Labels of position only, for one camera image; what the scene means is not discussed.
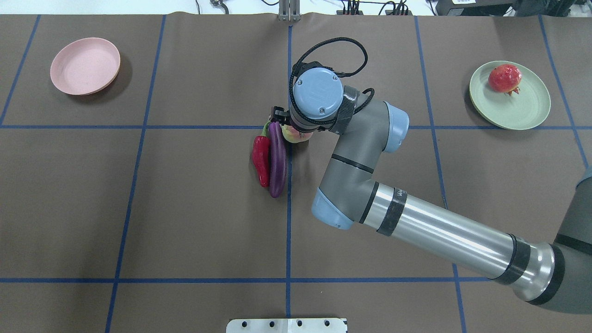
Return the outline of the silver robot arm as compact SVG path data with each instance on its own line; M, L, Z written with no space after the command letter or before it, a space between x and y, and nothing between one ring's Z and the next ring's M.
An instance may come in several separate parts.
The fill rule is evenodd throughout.
M509 286L531 305L590 314L591 227L585 226L591 222L590 168L554 242L531 244L374 181L379 156L400 147L409 117L387 102L362 97L342 85L342 77L347 73L317 62L294 65L288 88L292 108L275 110L296 130L339 135L312 204L319 221L345 230L359 222Z

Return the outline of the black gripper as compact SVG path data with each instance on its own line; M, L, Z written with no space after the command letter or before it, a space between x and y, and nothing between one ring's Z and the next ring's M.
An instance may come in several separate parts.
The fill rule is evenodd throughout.
M290 124L290 111L283 107L273 107L271 112L271 122L279 124Z

